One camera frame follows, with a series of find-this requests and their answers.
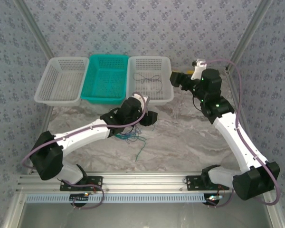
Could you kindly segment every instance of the marble surface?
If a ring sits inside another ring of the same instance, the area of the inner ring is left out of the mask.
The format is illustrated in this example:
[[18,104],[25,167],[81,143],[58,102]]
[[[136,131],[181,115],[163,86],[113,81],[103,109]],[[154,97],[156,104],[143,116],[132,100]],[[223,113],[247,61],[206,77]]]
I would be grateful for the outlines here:
[[[221,77],[222,95],[233,103],[227,78]],[[55,107],[48,129],[51,133],[70,131],[94,121],[114,107],[85,100],[78,107]],[[86,171],[201,171],[213,164],[239,169],[224,138],[194,108],[190,92],[175,88],[173,101],[148,108],[158,112],[158,121],[155,128],[140,126],[141,136],[147,141],[137,162],[135,157],[143,142],[127,144],[116,137],[81,147],[66,160],[80,164]]]

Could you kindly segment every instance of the patterned wallpaper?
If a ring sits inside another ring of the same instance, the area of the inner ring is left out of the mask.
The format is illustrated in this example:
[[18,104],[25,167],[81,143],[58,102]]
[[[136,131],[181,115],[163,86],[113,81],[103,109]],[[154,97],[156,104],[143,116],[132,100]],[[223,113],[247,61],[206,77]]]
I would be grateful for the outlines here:
[[259,0],[25,0],[55,56],[230,58]]
[[45,106],[34,102],[47,60],[12,0],[0,0],[0,226]]
[[[239,63],[243,108],[262,153],[281,168],[285,209],[285,0],[270,6]],[[233,75],[238,84],[238,76]]]

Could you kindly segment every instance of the bundle of wires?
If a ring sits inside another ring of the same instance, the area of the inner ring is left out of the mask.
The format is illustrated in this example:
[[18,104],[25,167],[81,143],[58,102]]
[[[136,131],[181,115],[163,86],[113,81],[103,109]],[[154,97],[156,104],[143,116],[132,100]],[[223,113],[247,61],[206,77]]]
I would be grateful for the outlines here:
[[115,135],[117,138],[125,140],[127,144],[130,144],[130,142],[135,142],[137,140],[143,142],[142,148],[139,150],[138,154],[136,155],[135,161],[137,161],[139,154],[142,152],[143,148],[146,146],[146,138],[139,136],[142,133],[142,131],[139,129],[138,126],[134,125],[132,126],[132,129],[125,132]]

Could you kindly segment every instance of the robotic arm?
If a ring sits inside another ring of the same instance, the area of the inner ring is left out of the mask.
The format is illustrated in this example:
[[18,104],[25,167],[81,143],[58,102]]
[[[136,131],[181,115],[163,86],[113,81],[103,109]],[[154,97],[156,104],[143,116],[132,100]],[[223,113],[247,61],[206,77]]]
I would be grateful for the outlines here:
[[130,126],[139,118],[139,123],[143,126],[154,124],[157,121],[157,113],[148,111],[142,117],[146,108],[144,106],[148,102],[148,97],[134,94],[124,101],[120,108],[111,110],[86,126],[56,135],[49,131],[42,133],[33,149],[55,139],[62,140],[51,143],[30,156],[41,179],[58,178],[71,184],[86,184],[84,170],[79,165],[68,163],[64,158],[84,145],[121,133],[125,126]]
[[[219,71],[206,69],[206,62],[203,59],[198,59],[192,65],[195,67],[193,75],[172,72],[170,81],[174,87],[181,85],[182,90],[189,90],[192,93],[193,99],[196,97],[200,100],[202,113],[224,136],[240,167],[240,171],[228,170],[218,165],[207,167],[202,170],[201,175],[204,185],[207,187],[214,183],[228,186],[233,188],[243,200],[272,190],[274,188],[273,181],[237,133],[234,109],[221,96],[222,79],[219,76]],[[249,147],[277,179],[280,172],[278,164],[268,162],[267,158],[251,142],[240,124],[238,129]]]

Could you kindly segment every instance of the purple cable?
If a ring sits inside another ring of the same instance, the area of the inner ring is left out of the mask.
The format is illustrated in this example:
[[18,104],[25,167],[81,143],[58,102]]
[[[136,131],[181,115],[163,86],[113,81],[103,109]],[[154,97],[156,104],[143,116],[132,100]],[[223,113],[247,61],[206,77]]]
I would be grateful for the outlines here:
[[[129,124],[125,124],[125,125],[99,124],[99,125],[93,126],[92,129],[97,128],[97,127],[124,128],[124,127],[130,127],[130,126],[135,125],[135,124],[137,124],[138,122],[140,122],[141,119],[143,118],[143,116],[144,116],[145,113],[146,113],[147,105],[146,105],[146,101],[145,101],[144,98],[143,98],[143,95],[141,95],[141,94],[138,93],[138,92],[134,92],[133,94],[139,95],[139,96],[142,98],[142,102],[143,102],[142,115],[141,115],[137,120],[135,120],[133,123],[129,123]],[[90,129],[91,129],[90,126],[89,126],[89,127],[85,127],[85,128],[83,128],[83,129],[80,129],[80,130],[78,130],[78,131],[72,132],[72,133],[70,133],[70,134],[68,134],[68,135],[65,135],[65,136],[63,136],[63,137],[60,137],[60,138],[51,140],[51,141],[49,141],[49,142],[46,142],[46,143],[44,143],[44,144],[42,144],[42,145],[36,147],[35,149],[33,149],[30,153],[28,153],[28,154],[21,160],[21,164],[22,164],[24,167],[26,167],[26,168],[33,169],[33,170],[34,170],[34,169],[35,169],[34,167],[31,167],[31,166],[28,166],[28,165],[24,164],[25,161],[26,161],[31,155],[33,155],[34,153],[36,153],[37,151],[39,151],[40,149],[42,149],[42,148],[45,147],[45,146],[48,146],[48,145],[50,145],[50,144],[52,144],[52,143],[61,141],[61,140],[63,140],[63,139],[69,138],[69,137],[71,137],[71,136],[73,136],[73,135],[75,135],[75,134],[78,134],[78,133],[81,133],[81,132],[84,132],[84,131],[87,131],[87,130],[90,130]]]
[[263,168],[266,170],[266,172],[268,173],[268,175],[270,176],[271,180],[273,181],[274,185],[275,185],[275,190],[276,190],[276,199],[275,201],[273,202],[270,202],[270,203],[267,203],[267,202],[264,202],[260,199],[257,199],[257,201],[267,205],[267,206],[273,206],[275,204],[278,203],[278,201],[280,200],[280,196],[281,196],[281,190],[280,190],[280,186],[278,185],[278,183],[276,182],[276,179],[275,177],[273,176],[272,172],[267,168],[267,166],[258,158],[258,156],[254,153],[254,151],[250,148],[250,146],[248,145],[248,143],[245,141],[244,137],[242,136],[241,134],[241,131],[239,130],[238,128],[238,124],[239,124],[239,114],[240,114],[240,110],[241,110],[241,104],[242,104],[242,78],[241,78],[241,74],[239,72],[239,69],[237,67],[237,65],[228,60],[228,59],[214,59],[214,60],[210,60],[210,61],[206,61],[204,64],[209,64],[209,63],[213,63],[213,62],[220,62],[220,61],[223,61],[223,62],[228,62],[230,64],[232,64],[236,70],[237,70],[237,74],[238,74],[238,78],[239,78],[239,100],[238,100],[238,107],[237,107],[237,114],[236,114],[236,130],[237,130],[237,133],[238,133],[238,136],[240,137],[240,139],[242,140],[243,144],[246,146],[246,148],[249,150],[249,152],[256,158],[256,160],[263,166]]
[[222,205],[218,205],[218,206],[217,206],[214,202],[211,202],[210,200],[206,200],[206,201],[207,201],[208,203],[211,203],[211,204],[214,205],[214,206],[209,205],[209,207],[212,207],[212,208],[221,208],[221,207],[223,207],[223,206],[228,205],[228,204],[231,202],[233,196],[234,196],[234,190],[231,189],[231,195],[230,195],[229,199],[228,199],[225,203],[223,203]]
[[97,203],[97,204],[94,205],[94,206],[84,207],[84,208],[79,208],[79,207],[76,207],[76,206],[75,206],[75,201],[76,201],[76,199],[77,199],[77,197],[75,197],[74,200],[73,200],[73,203],[72,203],[72,204],[73,204],[73,207],[74,207],[75,209],[88,210],[88,209],[97,208],[97,207],[99,207],[100,205],[102,205],[103,201],[105,200],[105,194],[104,194],[105,192],[104,192],[104,190],[103,190],[100,186],[98,186],[98,185],[95,185],[95,184],[71,184],[70,182],[68,182],[68,181],[66,181],[66,180],[64,180],[64,182],[67,183],[67,184],[70,185],[70,186],[73,186],[73,187],[93,187],[93,188],[97,188],[97,189],[99,189],[99,190],[102,192],[102,194],[103,194],[99,203]]

